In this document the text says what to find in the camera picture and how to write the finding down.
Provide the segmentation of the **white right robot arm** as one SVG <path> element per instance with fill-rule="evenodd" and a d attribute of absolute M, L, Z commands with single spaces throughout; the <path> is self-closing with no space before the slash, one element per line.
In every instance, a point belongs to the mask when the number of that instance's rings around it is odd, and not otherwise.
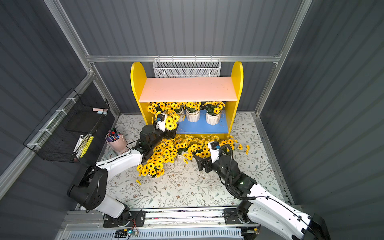
<path fill-rule="evenodd" d="M 329 240 L 331 235 L 325 220 L 318 214 L 301 212 L 270 194 L 256 180 L 240 171 L 230 145 L 208 144 L 210 156 L 194 155 L 200 171 L 215 172 L 226 190 L 240 200 L 238 219 L 256 223 L 285 240 Z"/>

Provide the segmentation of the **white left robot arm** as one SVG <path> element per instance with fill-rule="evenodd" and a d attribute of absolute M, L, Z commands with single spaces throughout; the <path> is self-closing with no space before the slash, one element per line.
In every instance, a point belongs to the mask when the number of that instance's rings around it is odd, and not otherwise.
<path fill-rule="evenodd" d="M 173 139 L 177 130 L 161 130 L 146 125 L 140 132 L 136 145 L 115 158 L 83 166 L 77 172 L 67 195 L 86 210 L 97 210 L 113 219 L 130 220 L 128 206 L 107 195 L 107 183 L 114 176 L 145 163 L 154 153 L 154 148 L 163 139 Z"/>

